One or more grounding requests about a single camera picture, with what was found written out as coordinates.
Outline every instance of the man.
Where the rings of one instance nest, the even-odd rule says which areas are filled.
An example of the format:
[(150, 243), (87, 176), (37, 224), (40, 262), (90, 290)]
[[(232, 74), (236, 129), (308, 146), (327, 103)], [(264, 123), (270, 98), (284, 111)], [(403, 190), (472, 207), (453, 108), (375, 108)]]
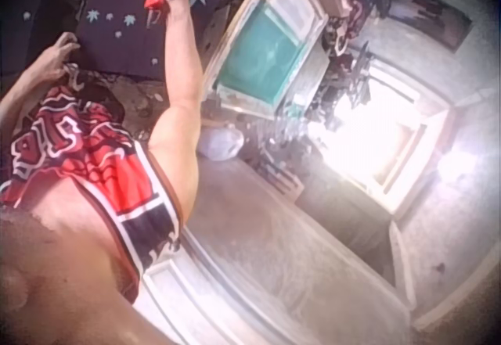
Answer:
[[(99, 343), (88, 337), (87, 328), (105, 330), (107, 314), (115, 318), (110, 327), (115, 324), (117, 333), (121, 323), (131, 329), (125, 331), (124, 324), (119, 338), (107, 336), (102, 343), (165, 341), (145, 335), (147, 326), (138, 324), (131, 307), (124, 308), (121, 296), (133, 302), (142, 273), (177, 240), (198, 184), (195, 150), (203, 73), (189, 0), (168, 4), (165, 78), (171, 106), (147, 148), (132, 140), (105, 105), (64, 87), (51, 89), (31, 113), (31, 122), (11, 140), (23, 102), (36, 87), (64, 75), (63, 63), (79, 48), (72, 34), (63, 34), (45, 50), (0, 103), (2, 152), (10, 152), (0, 200), (16, 209), (0, 213), (2, 228), (14, 227), (2, 231), (2, 237), (14, 238), (2, 255), (2, 296), (13, 303), (2, 310), (10, 332), (22, 343)], [(22, 242), (49, 244), (51, 250), (12, 251)], [(50, 253), (54, 265), (47, 263)], [(97, 312), (97, 307), (107, 313), (98, 315), (100, 321), (80, 318), (79, 310)], [(75, 328), (85, 322), (92, 325)]]

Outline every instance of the white plastic bag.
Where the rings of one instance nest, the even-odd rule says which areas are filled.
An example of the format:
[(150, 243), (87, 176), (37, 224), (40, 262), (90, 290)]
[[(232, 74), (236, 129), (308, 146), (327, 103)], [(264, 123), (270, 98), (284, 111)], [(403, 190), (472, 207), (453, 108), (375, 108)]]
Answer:
[(213, 161), (235, 157), (245, 142), (242, 131), (235, 128), (202, 128), (196, 150)]

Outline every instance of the wall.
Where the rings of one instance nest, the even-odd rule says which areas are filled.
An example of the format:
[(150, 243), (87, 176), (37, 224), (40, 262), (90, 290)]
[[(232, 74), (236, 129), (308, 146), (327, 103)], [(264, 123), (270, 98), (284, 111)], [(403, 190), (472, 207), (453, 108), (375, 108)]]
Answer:
[(416, 317), (464, 282), (499, 239), (499, 18), (487, 0), (443, 0), (465, 12), (473, 30), (457, 53), (393, 20), (371, 22), (356, 44), (405, 68), (464, 106), (454, 149), (478, 157), (473, 174), (439, 179), (398, 226), (415, 279)]

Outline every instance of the wooden frame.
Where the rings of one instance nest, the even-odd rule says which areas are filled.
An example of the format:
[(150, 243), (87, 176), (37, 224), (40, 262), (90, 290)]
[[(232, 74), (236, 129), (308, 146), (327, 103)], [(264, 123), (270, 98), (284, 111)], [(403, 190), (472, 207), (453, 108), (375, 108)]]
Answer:
[[(214, 88), (218, 75), (229, 56), (232, 45), (240, 35), (240, 32), (246, 25), (246, 22), (249, 20), (252, 12), (256, 10), (261, 1), (262, 0), (245, 0), (240, 6), (240, 9), (236, 13), (235, 17), (233, 18), (227, 31), (223, 35), (221, 42), (214, 52), (214, 55), (212, 56), (212, 59), (209, 62), (205, 72), (204, 94), (206, 99), (209, 98), (218, 100), (218, 98), (221, 98), (221, 96), (217, 92), (217, 89)], [(239, 94), (238, 92), (232, 90), (231, 99), (229, 99), (228, 96), (226, 96), (224, 99), (221, 99), (221, 105), (223, 108), (235, 110), (242, 113), (249, 113), (258, 117), (265, 117), (269, 119), (274, 118), (277, 107), (281, 103), (283, 97), (287, 93), (289, 87), (292, 85), (299, 71), (305, 64), (306, 59), (312, 51), (313, 46), (317, 42), (328, 20), (328, 17), (325, 14), (322, 6), (320, 5), (319, 0), (308, 1), (310, 2), (315, 12), (315, 21), (312, 29), (305, 39), (305, 50), (302, 53), (302, 56), (299, 58), (296, 67), (287, 79), (280, 97), (275, 101), (273, 105), (270, 106), (268, 103), (255, 99), (252, 96)]]

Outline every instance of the red shorts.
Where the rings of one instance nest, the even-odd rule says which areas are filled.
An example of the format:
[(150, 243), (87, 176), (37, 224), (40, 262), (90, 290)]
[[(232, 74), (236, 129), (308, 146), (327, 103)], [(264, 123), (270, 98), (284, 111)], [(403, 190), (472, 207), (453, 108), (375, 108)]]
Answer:
[(12, 143), (0, 201), (18, 207), (39, 173), (73, 178), (106, 214), (103, 220), (134, 282), (123, 293), (135, 300), (140, 276), (160, 253), (178, 245), (181, 211), (174, 192), (105, 106), (53, 88), (29, 118)]

